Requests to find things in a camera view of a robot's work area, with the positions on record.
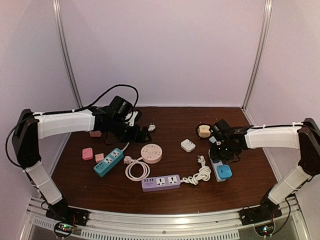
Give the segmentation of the beige cube socket adapter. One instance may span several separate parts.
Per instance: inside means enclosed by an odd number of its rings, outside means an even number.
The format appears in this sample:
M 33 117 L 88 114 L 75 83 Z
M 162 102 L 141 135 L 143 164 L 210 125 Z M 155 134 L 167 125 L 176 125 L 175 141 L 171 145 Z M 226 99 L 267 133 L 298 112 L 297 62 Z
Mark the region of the beige cube socket adapter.
M 211 136 L 211 126 L 208 124 L 201 124 L 196 128 L 196 134 L 200 139 L 207 139 Z

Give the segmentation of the grey power strip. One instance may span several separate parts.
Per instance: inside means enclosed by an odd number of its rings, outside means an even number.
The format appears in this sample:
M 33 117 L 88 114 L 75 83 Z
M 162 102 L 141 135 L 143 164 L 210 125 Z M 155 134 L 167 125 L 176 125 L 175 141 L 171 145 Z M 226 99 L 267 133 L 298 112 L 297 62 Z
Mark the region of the grey power strip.
M 209 158 L 210 160 L 210 163 L 212 165 L 212 168 L 213 168 L 213 172 L 214 172 L 214 176 L 215 176 L 215 179 L 218 183 L 220 182 L 224 182 L 226 181 L 226 179 L 222 179 L 220 176 L 219 176 L 219 172 L 218 172 L 218 167 L 219 166 L 222 166 L 223 165 L 223 162 L 220 160 L 218 162 L 214 162 L 211 158 Z

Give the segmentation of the white plug adapter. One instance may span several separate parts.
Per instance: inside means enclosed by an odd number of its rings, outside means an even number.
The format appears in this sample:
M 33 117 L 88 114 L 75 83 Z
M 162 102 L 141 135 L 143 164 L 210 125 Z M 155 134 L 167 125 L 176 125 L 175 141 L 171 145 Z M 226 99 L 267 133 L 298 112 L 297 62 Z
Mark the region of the white plug adapter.
M 196 148 L 196 145 L 191 140 L 185 139 L 180 143 L 180 147 L 187 153 L 190 153 Z

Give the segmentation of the teal power strip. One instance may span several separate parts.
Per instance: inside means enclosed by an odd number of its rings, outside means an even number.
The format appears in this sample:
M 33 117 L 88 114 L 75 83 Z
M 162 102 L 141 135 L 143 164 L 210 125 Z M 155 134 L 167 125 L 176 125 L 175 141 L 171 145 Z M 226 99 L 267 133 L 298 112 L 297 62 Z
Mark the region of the teal power strip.
M 105 176 L 116 164 L 124 159 L 124 152 L 115 148 L 100 163 L 96 164 L 94 172 L 99 176 Z

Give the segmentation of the pink cube socket adapter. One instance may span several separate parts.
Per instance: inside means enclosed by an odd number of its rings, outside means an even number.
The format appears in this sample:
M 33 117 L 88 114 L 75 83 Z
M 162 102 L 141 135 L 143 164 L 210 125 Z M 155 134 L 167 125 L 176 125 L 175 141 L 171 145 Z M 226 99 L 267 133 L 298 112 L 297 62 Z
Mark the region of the pink cube socket adapter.
M 90 131 L 89 135 L 91 138 L 100 138 L 102 136 L 102 133 L 98 131 Z

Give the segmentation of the blue charger plug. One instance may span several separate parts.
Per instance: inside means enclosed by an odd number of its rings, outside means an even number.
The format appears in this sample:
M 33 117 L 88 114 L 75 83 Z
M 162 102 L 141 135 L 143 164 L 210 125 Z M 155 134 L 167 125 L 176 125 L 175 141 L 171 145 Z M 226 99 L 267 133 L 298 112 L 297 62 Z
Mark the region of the blue charger plug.
M 230 179 L 232 175 L 233 173 L 229 165 L 222 164 L 217 167 L 217 176 L 219 180 L 224 181 Z

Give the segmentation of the pink round socket base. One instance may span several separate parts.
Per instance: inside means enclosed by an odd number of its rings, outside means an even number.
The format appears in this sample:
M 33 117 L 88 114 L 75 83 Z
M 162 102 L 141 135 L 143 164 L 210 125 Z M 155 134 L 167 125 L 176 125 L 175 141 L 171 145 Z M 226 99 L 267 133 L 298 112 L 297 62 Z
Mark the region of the pink round socket base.
M 145 145 L 140 151 L 142 160 L 147 164 L 156 164 L 163 158 L 162 148 L 154 143 Z

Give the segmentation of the small pink charger plug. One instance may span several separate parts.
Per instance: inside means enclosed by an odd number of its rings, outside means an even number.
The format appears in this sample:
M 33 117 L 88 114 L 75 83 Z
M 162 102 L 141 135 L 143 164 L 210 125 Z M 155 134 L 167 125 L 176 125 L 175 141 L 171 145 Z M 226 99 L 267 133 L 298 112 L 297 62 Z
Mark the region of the small pink charger plug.
M 95 158 L 95 162 L 98 164 L 104 160 L 105 155 L 103 153 L 98 153 L 94 156 L 94 158 Z

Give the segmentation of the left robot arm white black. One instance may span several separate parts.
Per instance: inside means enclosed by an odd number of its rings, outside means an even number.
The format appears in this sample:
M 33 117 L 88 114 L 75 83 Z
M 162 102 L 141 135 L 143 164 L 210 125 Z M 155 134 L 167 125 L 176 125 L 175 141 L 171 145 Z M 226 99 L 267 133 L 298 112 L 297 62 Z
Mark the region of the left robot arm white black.
M 74 132 L 112 133 L 124 143 L 148 143 L 152 140 L 148 128 L 130 125 L 126 114 L 108 108 L 90 107 L 49 114 L 24 109 L 13 130 L 11 142 L 19 166 L 35 184 L 61 222 L 72 218 L 72 211 L 63 203 L 63 195 L 45 169 L 39 152 L 39 140 Z

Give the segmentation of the purple power strip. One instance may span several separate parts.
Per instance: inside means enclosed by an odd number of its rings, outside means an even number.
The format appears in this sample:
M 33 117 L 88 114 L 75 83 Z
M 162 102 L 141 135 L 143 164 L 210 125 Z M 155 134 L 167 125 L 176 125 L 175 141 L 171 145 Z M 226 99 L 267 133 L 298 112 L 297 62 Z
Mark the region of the purple power strip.
M 148 177 L 141 181 L 141 188 L 143 192 L 178 189 L 180 185 L 181 178 L 178 174 Z

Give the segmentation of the pink plug adapter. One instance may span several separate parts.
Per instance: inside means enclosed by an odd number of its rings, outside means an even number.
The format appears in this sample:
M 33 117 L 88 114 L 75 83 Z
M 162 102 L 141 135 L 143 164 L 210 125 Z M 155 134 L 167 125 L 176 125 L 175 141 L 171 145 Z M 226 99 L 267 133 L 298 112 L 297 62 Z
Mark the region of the pink plug adapter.
M 93 149 L 91 147 L 82 150 L 82 159 L 84 161 L 92 160 L 94 158 Z

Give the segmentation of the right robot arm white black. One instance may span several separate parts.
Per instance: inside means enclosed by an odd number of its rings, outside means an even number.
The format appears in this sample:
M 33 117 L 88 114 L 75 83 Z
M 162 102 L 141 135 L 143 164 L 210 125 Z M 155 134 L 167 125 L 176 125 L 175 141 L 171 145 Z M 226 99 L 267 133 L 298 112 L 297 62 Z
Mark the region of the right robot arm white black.
M 300 160 L 261 200 L 256 210 L 259 220 L 268 220 L 276 205 L 320 173 L 320 129 L 312 118 L 281 125 L 231 127 L 225 120 L 209 129 L 214 137 L 208 151 L 214 162 L 232 161 L 242 151 L 258 148 L 288 148 L 300 151 Z

